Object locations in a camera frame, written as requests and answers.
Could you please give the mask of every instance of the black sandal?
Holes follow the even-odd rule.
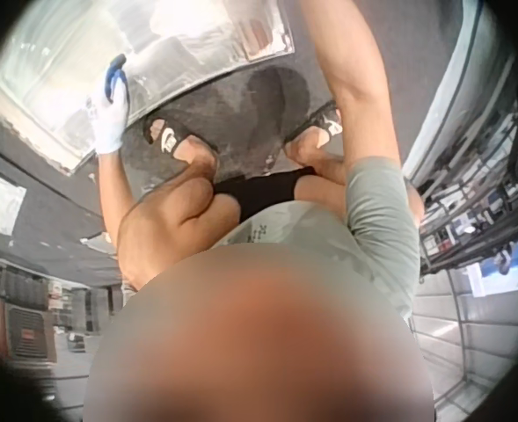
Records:
[[[151,126],[156,120],[162,120],[164,122],[163,128],[159,132],[156,139],[151,136]],[[145,118],[143,122],[143,137],[145,140],[152,145],[157,140],[161,140],[161,152],[174,157],[174,152],[179,147],[180,143],[183,142],[188,136],[194,135],[199,139],[202,139],[197,134],[188,130],[186,126],[177,120],[167,116],[164,117],[161,113],[153,113]]]
[[[334,100],[322,105],[315,111],[305,123],[298,129],[292,132],[284,143],[289,143],[295,140],[299,135],[305,132],[310,127],[319,127],[327,132],[330,138],[335,135],[343,133],[342,121],[337,113],[337,103]]]

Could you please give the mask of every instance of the work glove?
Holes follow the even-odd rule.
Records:
[[[98,155],[112,154],[122,146],[121,136],[128,125],[129,95],[126,76],[112,81],[111,100],[105,94],[106,84],[97,84],[95,92],[87,99],[87,111],[94,131],[94,149]]]

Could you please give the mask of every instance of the floor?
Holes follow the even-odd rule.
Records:
[[[405,159],[454,50],[462,3],[357,3],[383,52]],[[288,16],[295,54],[218,79],[164,106],[220,150],[218,179],[272,170],[284,138],[331,99],[296,1],[288,2]],[[140,124],[125,134],[123,150],[138,196],[182,168],[143,140]],[[333,147],[338,152],[339,143]],[[28,189],[12,238],[0,235],[0,254],[66,280],[93,286],[119,282],[113,259],[80,244],[82,237],[103,230],[96,167],[93,159],[73,177],[63,176],[0,125],[0,175]]]

